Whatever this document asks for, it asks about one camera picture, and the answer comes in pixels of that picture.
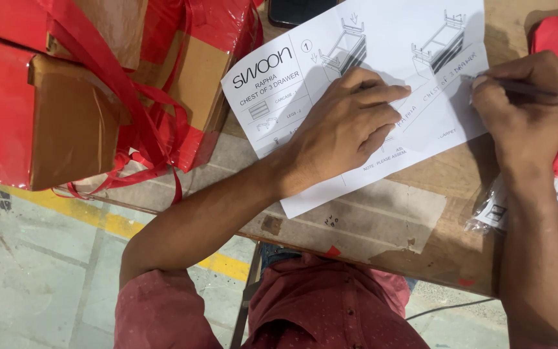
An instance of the red shirt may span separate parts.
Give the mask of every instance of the red shirt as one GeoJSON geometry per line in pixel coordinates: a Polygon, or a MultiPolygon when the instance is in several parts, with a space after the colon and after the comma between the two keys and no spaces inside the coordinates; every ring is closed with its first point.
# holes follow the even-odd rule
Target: red shirt
{"type": "MultiPolygon", "coordinates": [[[[303,253],[264,271],[242,348],[428,348],[404,320],[409,294],[401,276],[303,253]]],[[[186,271],[143,274],[118,296],[115,348],[220,349],[203,312],[186,271]]]]}

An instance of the yellow floor line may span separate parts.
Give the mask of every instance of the yellow floor line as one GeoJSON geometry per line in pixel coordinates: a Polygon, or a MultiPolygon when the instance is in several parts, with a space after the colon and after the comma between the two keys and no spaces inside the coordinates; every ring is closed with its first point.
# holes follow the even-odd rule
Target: yellow floor line
{"type": "MultiPolygon", "coordinates": [[[[131,238],[145,226],[120,215],[105,212],[105,210],[94,207],[85,201],[59,197],[50,190],[26,191],[3,185],[0,185],[0,190],[125,238],[131,238]]],[[[248,263],[221,255],[221,253],[214,253],[212,256],[199,262],[198,265],[241,281],[246,281],[249,274],[248,263]]]]}

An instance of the hand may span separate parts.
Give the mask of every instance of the hand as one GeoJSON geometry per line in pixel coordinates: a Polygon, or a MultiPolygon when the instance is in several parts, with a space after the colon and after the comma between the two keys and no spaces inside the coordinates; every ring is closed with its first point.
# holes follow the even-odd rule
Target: hand
{"type": "Polygon", "coordinates": [[[475,80],[472,96],[492,134],[504,173],[550,173],[558,151],[558,99],[506,94],[492,78],[519,80],[558,92],[558,57],[545,51],[491,68],[475,80]]]}
{"type": "Polygon", "coordinates": [[[359,67],[333,81],[294,137],[271,154],[282,169],[280,196],[362,166],[401,119],[388,103],[409,94],[410,86],[388,86],[359,67]]]}

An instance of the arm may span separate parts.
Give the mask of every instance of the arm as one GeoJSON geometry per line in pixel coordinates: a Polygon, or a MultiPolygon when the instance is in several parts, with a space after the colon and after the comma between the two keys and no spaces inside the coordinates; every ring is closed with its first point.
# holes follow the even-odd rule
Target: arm
{"type": "Polygon", "coordinates": [[[372,71],[346,72],[286,145],[168,208],[135,235],[122,255],[120,288],[151,270],[196,264],[273,202],[361,166],[400,120],[387,102],[409,93],[372,71]]]}
{"type": "Polygon", "coordinates": [[[474,105],[495,140],[510,224],[500,274],[510,346],[558,346],[558,202],[553,160],[558,101],[506,95],[494,80],[558,91],[558,58],[544,52],[494,67],[474,83],[474,105]]]}

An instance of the jeans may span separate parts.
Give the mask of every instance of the jeans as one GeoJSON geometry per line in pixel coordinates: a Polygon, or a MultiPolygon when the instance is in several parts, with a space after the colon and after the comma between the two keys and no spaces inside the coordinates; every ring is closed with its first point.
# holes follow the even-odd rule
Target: jeans
{"type": "MultiPolygon", "coordinates": [[[[286,247],[273,245],[268,242],[263,242],[261,255],[262,255],[262,268],[260,270],[260,278],[263,278],[264,270],[269,265],[285,259],[300,258],[301,256],[303,256],[303,252],[293,250],[293,249],[288,249],[286,247]]],[[[408,283],[408,289],[412,293],[412,290],[414,290],[417,281],[415,279],[406,278],[406,277],[404,279],[406,279],[406,282],[408,283]]]]}

